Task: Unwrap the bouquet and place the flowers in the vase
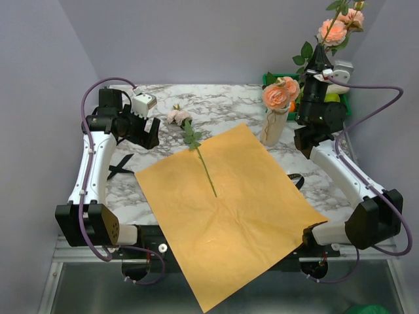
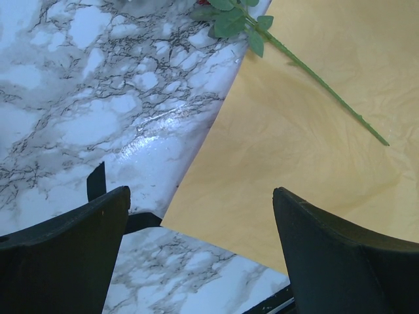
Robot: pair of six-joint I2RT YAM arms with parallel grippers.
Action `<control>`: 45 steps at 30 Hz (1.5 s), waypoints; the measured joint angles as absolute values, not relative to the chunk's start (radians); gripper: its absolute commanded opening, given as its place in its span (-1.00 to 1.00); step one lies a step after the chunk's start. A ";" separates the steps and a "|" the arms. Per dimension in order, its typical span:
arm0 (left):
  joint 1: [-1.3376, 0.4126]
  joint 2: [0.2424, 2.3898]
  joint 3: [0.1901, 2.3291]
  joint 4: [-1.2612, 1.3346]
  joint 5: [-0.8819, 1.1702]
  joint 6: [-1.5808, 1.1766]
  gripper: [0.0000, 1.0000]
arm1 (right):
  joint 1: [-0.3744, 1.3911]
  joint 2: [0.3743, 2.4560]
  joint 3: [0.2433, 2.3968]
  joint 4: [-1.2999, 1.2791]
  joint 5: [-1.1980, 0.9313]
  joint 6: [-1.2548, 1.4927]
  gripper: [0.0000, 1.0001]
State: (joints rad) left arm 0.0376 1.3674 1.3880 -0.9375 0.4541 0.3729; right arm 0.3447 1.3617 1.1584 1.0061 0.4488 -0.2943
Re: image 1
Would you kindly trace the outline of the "pink flower bouquet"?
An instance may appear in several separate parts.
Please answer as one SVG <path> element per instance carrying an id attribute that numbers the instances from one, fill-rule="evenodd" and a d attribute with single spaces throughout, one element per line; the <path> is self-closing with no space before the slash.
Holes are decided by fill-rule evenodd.
<path id="1" fill-rule="evenodd" d="M 192 115 L 187 111 L 181 110 L 180 104 L 176 103 L 172 106 L 172 110 L 167 114 L 166 122 L 168 124 L 175 124 L 183 130 L 183 142 L 188 145 L 189 150 L 195 150 L 197 152 L 204 171 L 206 172 L 206 177 L 211 186 L 213 195 L 217 197 L 217 192 L 210 177 L 207 165 L 204 161 L 202 153 L 200 152 L 201 143 L 199 140 L 202 138 L 202 133 L 194 130 L 192 126 Z"/>

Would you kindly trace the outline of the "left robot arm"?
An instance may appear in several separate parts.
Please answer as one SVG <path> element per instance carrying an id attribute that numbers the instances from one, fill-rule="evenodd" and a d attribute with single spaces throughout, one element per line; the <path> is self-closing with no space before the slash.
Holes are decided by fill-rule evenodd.
<path id="1" fill-rule="evenodd" d="M 128 103 L 123 102 L 122 90 L 101 88 L 98 95 L 98 106 L 82 122 L 83 153 L 75 187 L 67 203 L 57 206 L 55 217 L 72 247 L 122 246 L 130 258 L 139 258 L 145 250 L 139 228 L 118 221 L 106 205 L 105 191 L 110 175 L 120 171 L 110 165 L 119 140 L 147 150 L 158 146 L 160 120 L 153 119 L 145 129 L 157 100 L 138 89 Z"/>

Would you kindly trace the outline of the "orange paper flower wrap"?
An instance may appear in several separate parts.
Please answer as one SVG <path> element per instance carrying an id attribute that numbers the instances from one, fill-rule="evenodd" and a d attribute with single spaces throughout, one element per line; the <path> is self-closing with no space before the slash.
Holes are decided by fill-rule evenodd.
<path id="1" fill-rule="evenodd" d="M 136 179 L 202 311 L 300 246 L 305 228 L 325 222 L 245 124 Z"/>

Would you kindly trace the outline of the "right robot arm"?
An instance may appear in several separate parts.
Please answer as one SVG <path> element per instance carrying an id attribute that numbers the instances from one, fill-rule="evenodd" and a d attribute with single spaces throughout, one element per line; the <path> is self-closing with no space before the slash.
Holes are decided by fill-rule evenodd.
<path id="1" fill-rule="evenodd" d="M 316 256 L 325 245 L 332 244 L 364 250 L 398 235 L 402 225 L 402 195 L 368 178 L 340 150 L 338 139 L 333 136 L 344 129 L 346 106 L 339 101 L 326 102 L 327 87 L 332 82 L 345 86 L 347 81 L 337 78 L 321 44 L 315 47 L 302 81 L 303 92 L 295 118 L 300 126 L 295 130 L 295 146 L 328 174 L 354 210 L 344 222 L 321 222 L 304 229 L 302 251 Z"/>

